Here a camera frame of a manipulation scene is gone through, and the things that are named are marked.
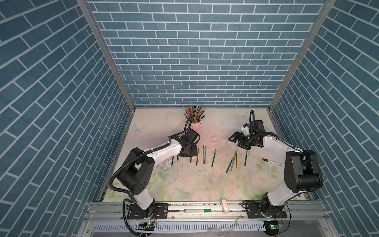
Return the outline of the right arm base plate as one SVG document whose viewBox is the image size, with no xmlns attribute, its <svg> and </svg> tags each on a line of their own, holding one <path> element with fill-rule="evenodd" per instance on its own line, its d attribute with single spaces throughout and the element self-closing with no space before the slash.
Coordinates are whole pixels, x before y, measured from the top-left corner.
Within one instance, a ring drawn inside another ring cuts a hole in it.
<svg viewBox="0 0 379 237">
<path fill-rule="evenodd" d="M 248 200 L 241 203 L 241 206 L 245 208 L 247 217 L 249 219 L 270 219 L 270 218 L 287 218 L 285 206 L 272 206 L 269 203 Z"/>
</svg>

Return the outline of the pink cup of coloured pencils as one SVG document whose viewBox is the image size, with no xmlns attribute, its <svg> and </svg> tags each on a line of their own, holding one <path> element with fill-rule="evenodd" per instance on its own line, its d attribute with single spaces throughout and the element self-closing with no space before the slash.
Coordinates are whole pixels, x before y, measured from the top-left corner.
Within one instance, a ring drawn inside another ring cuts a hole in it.
<svg viewBox="0 0 379 237">
<path fill-rule="evenodd" d="M 201 132 L 202 120 L 205 117 L 205 110 L 199 106 L 190 106 L 185 110 L 185 117 L 187 119 L 185 123 L 185 129 L 191 128 L 197 133 Z"/>
</svg>

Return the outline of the dark green carving knife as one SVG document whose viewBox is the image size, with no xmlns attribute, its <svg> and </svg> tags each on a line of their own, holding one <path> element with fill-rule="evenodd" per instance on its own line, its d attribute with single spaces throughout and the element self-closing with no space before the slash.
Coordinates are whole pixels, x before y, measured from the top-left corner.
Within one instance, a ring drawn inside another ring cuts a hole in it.
<svg viewBox="0 0 379 237">
<path fill-rule="evenodd" d="M 233 165 L 233 160 L 230 161 L 230 163 L 229 163 L 229 165 L 228 165 L 228 168 L 227 168 L 227 170 L 226 170 L 226 173 L 229 172 L 229 170 L 230 170 L 230 168 L 232 167 L 232 165 Z"/>
</svg>

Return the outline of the silver carving knife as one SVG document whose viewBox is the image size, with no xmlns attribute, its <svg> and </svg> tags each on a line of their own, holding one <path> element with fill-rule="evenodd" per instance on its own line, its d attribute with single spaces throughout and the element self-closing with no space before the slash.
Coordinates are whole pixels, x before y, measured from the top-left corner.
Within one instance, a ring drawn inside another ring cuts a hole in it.
<svg viewBox="0 0 379 237">
<path fill-rule="evenodd" d="M 233 166 L 235 164 L 235 159 L 236 159 L 236 154 L 234 155 L 233 159 L 232 159 L 232 162 L 231 162 L 231 167 L 230 167 L 230 171 L 233 170 Z"/>
</svg>

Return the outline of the aluminium corner frame post right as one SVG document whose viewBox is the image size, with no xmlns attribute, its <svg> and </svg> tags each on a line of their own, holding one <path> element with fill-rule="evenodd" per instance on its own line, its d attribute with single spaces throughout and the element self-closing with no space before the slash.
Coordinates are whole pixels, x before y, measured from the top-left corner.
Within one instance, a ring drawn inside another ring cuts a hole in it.
<svg viewBox="0 0 379 237">
<path fill-rule="evenodd" d="M 283 78 L 283 81 L 281 82 L 281 85 L 278 87 L 278 90 L 273 100 L 270 102 L 268 106 L 268 111 L 270 112 L 274 111 L 281 96 L 284 94 L 284 91 L 286 90 L 287 86 L 291 82 L 296 70 L 299 68 L 303 58 L 305 57 L 306 53 L 311 47 L 311 44 L 313 43 L 315 37 L 317 36 L 317 33 L 321 29 L 321 26 L 323 25 L 324 21 L 326 20 L 327 16 L 329 15 L 335 3 L 336 3 L 336 0 L 326 0 L 324 2 L 323 6 L 320 9 L 320 12 L 318 13 L 315 19 L 315 22 L 310 27 L 310 30 L 306 38 L 304 39 L 299 52 L 297 53 L 297 55 L 294 58 L 293 63 L 289 67 L 286 76 Z"/>
</svg>

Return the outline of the green knife row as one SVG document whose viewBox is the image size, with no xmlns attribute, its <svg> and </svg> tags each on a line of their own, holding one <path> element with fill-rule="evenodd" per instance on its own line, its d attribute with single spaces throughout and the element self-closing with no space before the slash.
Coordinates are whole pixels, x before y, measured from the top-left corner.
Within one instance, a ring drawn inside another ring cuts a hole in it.
<svg viewBox="0 0 379 237">
<path fill-rule="evenodd" d="M 211 167 L 214 166 L 214 162 L 215 162 L 215 158 L 216 158 L 216 153 L 217 153 L 217 148 L 215 148 L 215 151 L 214 151 L 214 154 L 213 154 L 213 159 L 212 159 Z"/>
</svg>

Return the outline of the aluminium corner frame post left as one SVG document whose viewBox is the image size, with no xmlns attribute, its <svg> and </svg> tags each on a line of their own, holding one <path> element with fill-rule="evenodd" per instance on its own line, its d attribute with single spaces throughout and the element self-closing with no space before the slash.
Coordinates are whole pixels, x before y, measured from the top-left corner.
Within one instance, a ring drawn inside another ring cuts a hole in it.
<svg viewBox="0 0 379 237">
<path fill-rule="evenodd" d="M 110 70 L 111 70 L 111 72 L 112 72 L 112 74 L 113 74 L 113 76 L 114 76 L 124 98 L 126 99 L 128 106 L 130 107 L 132 113 L 134 113 L 135 112 L 135 105 L 134 105 L 134 103 L 133 103 L 133 101 L 132 101 L 132 99 L 131 99 L 131 97 L 130 97 L 127 89 L 126 89 L 125 83 L 124 83 L 124 81 L 123 81 L 123 79 L 119 73 L 119 70 L 116 66 L 116 63 L 112 57 L 112 54 L 108 48 L 107 43 L 106 43 L 106 41 L 102 35 L 102 32 L 98 26 L 98 23 L 95 19 L 95 16 L 91 10 L 91 7 L 90 7 L 88 1 L 77 0 L 77 3 L 79 5 L 86 21 L 87 21 L 87 23 L 88 23 L 92 33 L 93 33 L 94 38 L 96 39 L 96 42 L 98 43 L 98 45 L 99 45 L 99 47 L 100 47 L 100 49 L 101 49 L 101 51 L 102 51 L 102 53 L 106 59 L 106 62 L 108 64 L 108 66 L 109 66 L 109 68 L 110 68 Z"/>
</svg>

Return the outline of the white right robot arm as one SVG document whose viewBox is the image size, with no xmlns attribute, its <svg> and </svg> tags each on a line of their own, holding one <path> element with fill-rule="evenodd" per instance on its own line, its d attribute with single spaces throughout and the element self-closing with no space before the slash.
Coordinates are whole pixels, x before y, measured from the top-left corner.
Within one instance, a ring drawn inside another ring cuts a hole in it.
<svg viewBox="0 0 379 237">
<path fill-rule="evenodd" d="M 267 132 L 261 120 L 250 121 L 244 124 L 241 130 L 235 132 L 228 140 L 247 151 L 253 146 L 267 148 L 285 159 L 284 181 L 263 195 L 262 210 L 282 207 L 294 197 L 316 191 L 323 186 L 324 174 L 316 152 L 292 146 L 275 133 Z"/>
</svg>

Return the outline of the black marker pen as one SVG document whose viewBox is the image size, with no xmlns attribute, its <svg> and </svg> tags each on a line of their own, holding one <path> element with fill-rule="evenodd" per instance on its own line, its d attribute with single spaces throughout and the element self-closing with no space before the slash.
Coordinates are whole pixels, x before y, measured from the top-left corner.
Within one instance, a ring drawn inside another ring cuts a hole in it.
<svg viewBox="0 0 379 237">
<path fill-rule="evenodd" d="M 285 164 L 282 164 L 282 163 L 279 163 L 279 162 L 275 162 L 275 161 L 272 161 L 272 160 L 268 160 L 268 159 L 264 159 L 263 158 L 262 161 L 267 162 L 267 163 L 271 163 L 271 164 L 274 164 L 274 165 L 277 165 L 277 166 L 285 167 Z"/>
</svg>

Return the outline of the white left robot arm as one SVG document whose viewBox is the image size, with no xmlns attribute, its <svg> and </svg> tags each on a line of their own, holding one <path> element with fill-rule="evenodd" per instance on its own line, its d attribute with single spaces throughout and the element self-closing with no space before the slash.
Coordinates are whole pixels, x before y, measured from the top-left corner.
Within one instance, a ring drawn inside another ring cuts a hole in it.
<svg viewBox="0 0 379 237">
<path fill-rule="evenodd" d="M 147 186 L 154 168 L 172 157 L 194 157 L 199 141 L 200 135 L 195 130 L 186 128 L 170 135 L 166 143 L 155 148 L 132 149 L 121 167 L 110 178 L 108 187 L 115 192 L 127 194 L 141 210 L 152 210 L 155 200 Z"/>
</svg>

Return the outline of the beige eraser on rail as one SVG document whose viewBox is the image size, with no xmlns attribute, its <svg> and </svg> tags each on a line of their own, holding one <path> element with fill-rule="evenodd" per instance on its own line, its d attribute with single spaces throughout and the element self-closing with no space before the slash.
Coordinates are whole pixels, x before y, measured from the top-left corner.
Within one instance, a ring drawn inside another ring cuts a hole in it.
<svg viewBox="0 0 379 237">
<path fill-rule="evenodd" d="M 230 210 L 229 210 L 229 207 L 228 207 L 228 203 L 225 199 L 221 200 L 221 206 L 222 206 L 222 211 L 224 214 L 229 214 L 230 213 Z"/>
</svg>

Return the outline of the aluminium front rail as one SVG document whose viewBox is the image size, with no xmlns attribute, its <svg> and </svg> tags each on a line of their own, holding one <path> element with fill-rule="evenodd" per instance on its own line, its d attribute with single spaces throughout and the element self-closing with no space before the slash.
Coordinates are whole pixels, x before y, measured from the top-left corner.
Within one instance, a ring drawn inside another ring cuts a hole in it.
<svg viewBox="0 0 379 237">
<path fill-rule="evenodd" d="M 337 231 L 323 204 L 295 200 L 264 217 L 257 201 L 157 202 L 149 218 L 121 202 L 94 202 L 79 230 L 81 237 L 335 237 Z"/>
</svg>

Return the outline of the aluminium corner frame post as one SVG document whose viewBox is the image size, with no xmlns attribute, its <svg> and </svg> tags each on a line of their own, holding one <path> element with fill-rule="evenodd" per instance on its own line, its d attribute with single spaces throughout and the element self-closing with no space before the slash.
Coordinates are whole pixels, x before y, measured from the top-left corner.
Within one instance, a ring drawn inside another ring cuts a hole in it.
<svg viewBox="0 0 379 237">
<path fill-rule="evenodd" d="M 116 66 L 116 63 L 112 57 L 112 54 L 108 48 L 107 43 L 106 43 L 106 41 L 102 35 L 102 32 L 98 26 L 98 23 L 95 19 L 95 16 L 91 10 L 91 7 L 90 7 L 88 1 L 77 0 L 77 3 L 79 5 L 86 21 L 87 21 L 87 23 L 88 23 L 92 33 L 93 33 L 94 38 L 96 39 L 96 42 L 98 43 L 98 45 L 99 45 L 99 47 L 100 47 L 100 49 L 101 49 L 101 51 L 102 51 L 102 53 L 106 59 L 106 62 L 108 64 L 108 66 L 109 66 L 109 68 L 110 68 L 110 70 L 111 70 L 111 72 L 112 72 L 112 74 L 113 74 L 113 76 L 114 76 L 124 98 L 126 99 L 128 106 L 130 107 L 132 113 L 134 113 L 135 112 L 135 105 L 134 105 L 134 103 L 133 103 L 133 101 L 132 101 L 132 99 L 131 99 L 131 97 L 130 97 L 127 89 L 126 89 L 125 83 L 124 83 L 124 81 L 123 81 L 123 79 L 119 73 L 119 70 Z"/>
<path fill-rule="evenodd" d="M 318 13 L 315 19 L 315 22 L 310 27 L 310 30 L 306 38 L 304 39 L 299 52 L 297 53 L 297 55 L 294 58 L 293 63 L 289 67 L 286 76 L 283 78 L 283 81 L 281 82 L 281 85 L 278 87 L 278 90 L 273 100 L 270 102 L 268 106 L 268 111 L 270 112 L 274 111 L 281 96 L 284 94 L 284 91 L 286 90 L 287 86 L 291 82 L 296 70 L 299 68 L 303 58 L 305 57 L 306 53 L 311 47 L 311 44 L 313 43 L 315 37 L 317 36 L 317 33 L 321 29 L 321 26 L 323 25 L 324 21 L 326 20 L 327 16 L 329 15 L 335 3 L 336 3 L 336 0 L 326 0 L 324 2 L 323 6 L 320 9 L 320 12 Z"/>
</svg>

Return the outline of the yellow carving knife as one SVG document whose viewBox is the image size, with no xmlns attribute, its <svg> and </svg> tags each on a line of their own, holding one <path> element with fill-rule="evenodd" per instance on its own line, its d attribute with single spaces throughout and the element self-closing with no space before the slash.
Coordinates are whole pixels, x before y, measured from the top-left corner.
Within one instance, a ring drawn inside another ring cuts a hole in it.
<svg viewBox="0 0 379 237">
<path fill-rule="evenodd" d="M 238 168 L 238 156 L 237 156 L 237 151 L 235 152 L 235 167 Z"/>
</svg>

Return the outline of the green marker on rail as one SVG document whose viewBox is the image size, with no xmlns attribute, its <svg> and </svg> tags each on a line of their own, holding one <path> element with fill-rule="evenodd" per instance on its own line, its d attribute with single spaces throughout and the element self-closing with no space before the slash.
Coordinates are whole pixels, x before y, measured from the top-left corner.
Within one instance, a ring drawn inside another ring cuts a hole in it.
<svg viewBox="0 0 379 237">
<path fill-rule="evenodd" d="M 212 210 L 211 209 L 185 209 L 184 210 L 185 213 L 211 213 Z"/>
</svg>

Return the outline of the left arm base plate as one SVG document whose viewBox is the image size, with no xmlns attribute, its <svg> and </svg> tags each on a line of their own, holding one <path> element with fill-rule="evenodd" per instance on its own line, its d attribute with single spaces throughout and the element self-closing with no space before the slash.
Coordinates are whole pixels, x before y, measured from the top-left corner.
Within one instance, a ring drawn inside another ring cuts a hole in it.
<svg viewBox="0 0 379 237">
<path fill-rule="evenodd" d="M 153 202 L 146 210 L 143 210 L 137 204 L 131 204 L 128 209 L 127 219 L 167 219 L 168 207 L 169 204 L 167 203 Z"/>
</svg>

